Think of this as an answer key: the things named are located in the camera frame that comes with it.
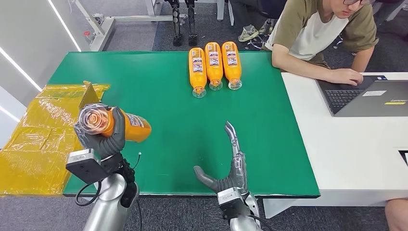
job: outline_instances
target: green table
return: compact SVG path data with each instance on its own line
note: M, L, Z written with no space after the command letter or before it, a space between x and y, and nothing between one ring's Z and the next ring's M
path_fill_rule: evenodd
M269 52L241 52L243 86L202 99L192 96L187 52L72 52L48 84L109 83L102 102L146 118L152 126L142 142L122 151L136 168L142 195L215 195L195 177L199 165L215 177L230 170L229 120L246 153L248 188L264 197L316 198L319 189L280 71ZM75 176L64 195L84 186ZM95 193L90 187L84 193Z

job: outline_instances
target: eyeglasses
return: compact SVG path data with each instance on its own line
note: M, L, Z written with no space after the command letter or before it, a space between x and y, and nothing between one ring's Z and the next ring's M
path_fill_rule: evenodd
M371 5L373 4L376 0L344 0L343 4L344 5L353 5L356 2L360 2L361 5Z

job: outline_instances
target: olive green t-shirt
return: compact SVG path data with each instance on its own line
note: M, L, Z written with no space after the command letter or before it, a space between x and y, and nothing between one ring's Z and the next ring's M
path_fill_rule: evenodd
M308 61L340 33L349 51L375 46L378 38L372 6L363 6L346 19L333 15L330 20L324 20L322 0L288 0L265 46L272 50L273 44L280 44L289 49L289 54Z

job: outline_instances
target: person's knee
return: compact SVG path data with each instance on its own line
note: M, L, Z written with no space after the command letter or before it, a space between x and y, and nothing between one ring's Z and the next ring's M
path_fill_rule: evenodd
M385 215L391 230L408 231L408 200L391 200L385 206Z

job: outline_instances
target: plastic bottle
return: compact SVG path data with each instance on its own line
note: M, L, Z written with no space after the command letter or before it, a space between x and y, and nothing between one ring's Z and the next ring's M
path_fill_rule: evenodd
M189 52L190 84L193 88L192 95L202 98L207 94L207 70L205 67L205 55L201 48L192 48Z
M112 109L106 110L106 105L101 103L88 104L79 112L79 124L83 130L91 135L102 134L106 137L112 135L115 120ZM142 142L152 131L150 124L142 117L125 113L125 139L127 141Z
M209 42L205 46L205 60L207 66L207 77L210 80L210 89L219 90L222 88L222 53L216 42Z
M240 80L242 69L238 48L234 42L225 42L222 44L222 61L224 64L225 77L229 80L228 87L231 90L238 90L242 87Z

